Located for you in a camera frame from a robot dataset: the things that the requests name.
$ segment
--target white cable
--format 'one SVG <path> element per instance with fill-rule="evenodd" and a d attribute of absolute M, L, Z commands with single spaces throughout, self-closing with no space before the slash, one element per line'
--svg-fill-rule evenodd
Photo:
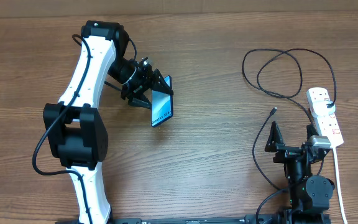
<path fill-rule="evenodd" d="M 338 199 L 339 199 L 339 206 L 341 208 L 341 215 L 343 222 L 347 224 L 346 215 L 345 215 L 345 209 L 343 207 L 343 201 L 342 201 L 342 192 L 341 192 L 341 181 L 339 180 L 339 166 L 338 166 L 338 158 L 336 155 L 336 148 L 333 148 L 334 153 L 334 164 L 335 164 L 335 176 L 336 176 L 336 187 L 338 192 Z"/>

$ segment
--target power socket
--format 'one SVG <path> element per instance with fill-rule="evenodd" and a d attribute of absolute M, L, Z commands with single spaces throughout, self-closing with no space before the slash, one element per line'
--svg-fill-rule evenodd
<path fill-rule="evenodd" d="M 322 101 L 329 101 L 328 91 L 325 88 L 314 87 L 309 89 L 306 92 L 309 101 L 310 111 L 314 118 L 314 123 L 316 124 L 316 129 L 319 135 L 328 137 L 331 142 L 331 147 L 338 147 L 343 144 L 342 132 L 339 129 L 338 121 L 336 119 L 335 113 L 329 114 L 328 112 L 325 114 L 320 114 L 320 116 L 316 115 L 314 111 L 314 105 Z"/>

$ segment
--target robotic arm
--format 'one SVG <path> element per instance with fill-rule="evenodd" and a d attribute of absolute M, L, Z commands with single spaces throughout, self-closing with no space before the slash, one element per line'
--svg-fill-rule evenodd
<path fill-rule="evenodd" d="M 89 46 L 91 57 L 84 82 L 77 94 L 76 89 L 88 63 L 86 44 L 81 45 L 81 55 L 73 78 L 58 104 L 45 105 L 44 123 L 47 129 L 52 126 L 48 133 L 52 155 L 59 158 L 67 170 L 82 176 L 80 180 L 76 174 L 70 173 L 80 206 L 79 219 L 70 223 L 112 223 L 111 206 L 104 192 L 102 175 L 108 134 L 98 112 L 106 75 L 109 74 L 122 84 L 121 98 L 127 98 L 132 106 L 151 109 L 151 102 L 144 95 L 149 88 L 169 95 L 173 95 L 173 91 L 161 73 L 157 69 L 152 70 L 147 59 L 141 62 L 124 59 L 129 36 L 122 25 L 88 21 L 81 29 L 81 36 Z M 77 97 L 73 104 L 69 105 L 75 95 Z M 64 109 L 67 112 L 57 124 L 52 125 Z M 66 124 L 73 121 L 80 122 L 80 128 L 66 127 Z"/>

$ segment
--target white power strip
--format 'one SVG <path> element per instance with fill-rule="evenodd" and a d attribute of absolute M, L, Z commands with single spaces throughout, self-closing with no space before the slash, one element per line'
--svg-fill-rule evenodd
<path fill-rule="evenodd" d="M 330 110 L 327 110 L 327 108 L 325 108 L 325 105 L 331 102 L 331 100 L 329 99 L 328 91 L 325 88 L 314 87 L 309 89 L 306 92 L 306 95 L 308 97 L 310 111 L 313 115 L 314 123 L 316 124 L 318 134 L 321 136 L 328 137 L 329 141 L 331 142 L 331 147 L 333 149 L 334 154 L 335 176 L 339 206 L 341 208 L 343 222 L 347 224 L 345 209 L 343 207 L 342 201 L 341 182 L 339 181 L 339 166 L 336 154 L 336 148 L 344 142 L 342 133 L 339 129 L 335 113 L 330 114 Z"/>

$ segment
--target wooden table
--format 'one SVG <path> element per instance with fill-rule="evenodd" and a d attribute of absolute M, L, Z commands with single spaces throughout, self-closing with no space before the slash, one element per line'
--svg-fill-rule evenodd
<path fill-rule="evenodd" d="M 289 146 L 306 137 L 305 114 L 293 103 L 251 88 L 241 75 L 244 54 L 256 48 L 304 47 L 323 54 L 337 78 L 337 117 L 345 143 L 338 149 L 342 194 L 349 223 L 358 223 L 358 11 L 98 16 L 0 19 L 0 223 L 53 223 L 74 219 L 78 205 L 68 175 L 44 177 L 31 157 L 45 131 L 42 110 L 66 89 L 79 57 L 71 35 L 88 19 L 114 21 L 137 44 L 138 57 L 173 78 L 175 116 L 150 127 L 150 111 L 132 108 L 116 90 L 103 90 L 100 113 L 109 133 L 104 184 L 116 218 L 241 217 L 255 213 L 274 189 L 252 160 L 257 131 L 270 110 Z M 127 58 L 133 54 L 128 47 Z M 308 52 L 294 53 L 303 69 L 295 98 L 322 86 L 333 96 L 328 67 Z M 247 72 L 255 82 L 273 53 L 254 53 Z M 296 92 L 295 63 L 282 57 L 261 82 L 284 94 Z M 279 186 L 282 165 L 264 152 L 269 128 L 257 143 L 257 159 Z M 60 170 L 48 144 L 38 158 L 42 170 Z M 330 153 L 322 175 L 335 180 Z M 286 195 L 262 213 L 286 205 Z M 341 223 L 336 192 L 328 211 Z"/>

